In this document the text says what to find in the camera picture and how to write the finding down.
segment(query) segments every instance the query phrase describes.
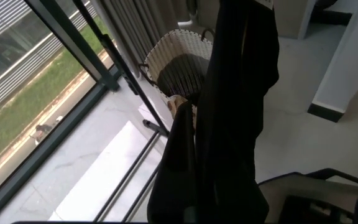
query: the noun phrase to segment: grass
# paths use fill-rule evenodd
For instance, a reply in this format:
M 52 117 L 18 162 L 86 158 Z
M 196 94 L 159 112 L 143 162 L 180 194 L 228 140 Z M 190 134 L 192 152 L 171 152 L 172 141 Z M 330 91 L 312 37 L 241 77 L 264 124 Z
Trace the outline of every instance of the grass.
M 95 22 L 107 33 L 99 17 Z M 91 48 L 98 54 L 103 47 L 89 26 L 81 31 Z M 25 86 L 14 100 L 0 110 L 0 153 L 7 147 L 37 115 L 55 99 L 60 92 L 82 71 L 83 67 L 74 56 L 62 48 L 53 63 L 31 84 Z

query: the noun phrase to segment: white laundry basket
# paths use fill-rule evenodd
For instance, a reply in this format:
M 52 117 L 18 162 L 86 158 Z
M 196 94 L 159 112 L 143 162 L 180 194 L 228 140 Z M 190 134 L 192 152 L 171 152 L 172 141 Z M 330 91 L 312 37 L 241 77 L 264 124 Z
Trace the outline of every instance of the white laundry basket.
M 176 29 L 165 34 L 139 68 L 165 103 L 180 95 L 196 106 L 212 53 L 212 42 L 195 32 Z

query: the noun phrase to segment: woven basket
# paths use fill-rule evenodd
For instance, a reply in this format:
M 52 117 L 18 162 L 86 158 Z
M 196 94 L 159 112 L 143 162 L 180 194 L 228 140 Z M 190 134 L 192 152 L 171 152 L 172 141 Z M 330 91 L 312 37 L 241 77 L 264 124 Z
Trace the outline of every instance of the woven basket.
M 165 34 L 139 68 L 167 103 L 180 95 L 196 106 L 211 58 L 212 42 L 195 32 L 177 29 Z

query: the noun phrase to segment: window frame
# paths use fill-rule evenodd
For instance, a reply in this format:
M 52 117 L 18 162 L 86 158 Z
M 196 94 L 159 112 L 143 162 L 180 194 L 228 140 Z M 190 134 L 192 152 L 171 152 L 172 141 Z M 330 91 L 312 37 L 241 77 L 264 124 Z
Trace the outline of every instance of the window frame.
M 27 181 L 38 171 L 57 147 L 69 136 L 78 124 L 109 90 L 118 90 L 121 72 L 115 65 L 106 68 L 89 44 L 77 31 L 55 0 L 25 0 L 36 15 L 44 9 L 49 21 L 43 20 L 50 30 L 57 23 L 61 33 L 54 33 L 83 68 L 96 80 L 96 84 L 64 117 L 58 126 L 39 144 L 30 155 L 0 185 L 0 211 L 9 203 Z

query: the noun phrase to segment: gray floor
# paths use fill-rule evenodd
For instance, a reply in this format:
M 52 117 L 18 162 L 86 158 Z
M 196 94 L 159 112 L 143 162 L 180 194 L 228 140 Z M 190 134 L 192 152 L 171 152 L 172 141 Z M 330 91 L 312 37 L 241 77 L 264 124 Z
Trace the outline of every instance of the gray floor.
M 288 172 L 305 173 L 326 167 L 358 177 L 358 94 L 338 123 L 306 113 L 344 30 L 342 26 L 311 26 L 305 40 L 280 38 L 280 80 L 265 97 L 264 130 L 255 149 L 258 182 Z M 142 86 L 165 122 L 171 125 L 170 114 L 158 95 L 144 82 Z M 148 116 L 150 113 L 127 88 L 116 94 L 108 94 L 7 205 L 0 215 L 0 223 L 17 220 L 90 220 L 102 201 L 106 200 L 108 192 L 113 190 L 116 179 L 127 169 L 127 163 L 109 170 L 103 170 L 103 166 L 95 167 L 100 166 L 102 163 L 99 161 L 108 158 L 108 154 L 127 155 L 117 152 L 120 149 L 133 148 L 132 152 L 136 152 L 140 146 L 129 146 L 128 142 L 134 140 L 122 137 L 131 134 L 125 135 L 121 131 L 126 129 L 126 133 L 135 133 L 140 138 L 136 141 L 143 144 L 151 133 L 142 128 L 140 121 Z M 118 141 L 117 136 L 121 136 L 120 144 L 127 146 L 112 147 L 112 142 Z M 113 207 L 106 221 L 118 221 L 123 217 L 134 198 L 125 195 L 139 191 L 158 162 L 163 145 L 162 141 L 155 146 L 148 165 L 139 170 L 140 178 L 133 183 L 134 190 L 123 194 L 119 206 Z M 101 170 L 100 174 L 88 177 L 89 173 L 95 172 L 93 169 Z M 108 182 L 110 186 L 95 188 L 89 182 L 94 185 Z M 88 200 L 90 197 L 97 197 L 98 200 Z M 67 208 L 72 203 L 77 206 L 70 212 Z M 147 199 L 133 218 L 134 221 L 145 221 L 146 204 Z

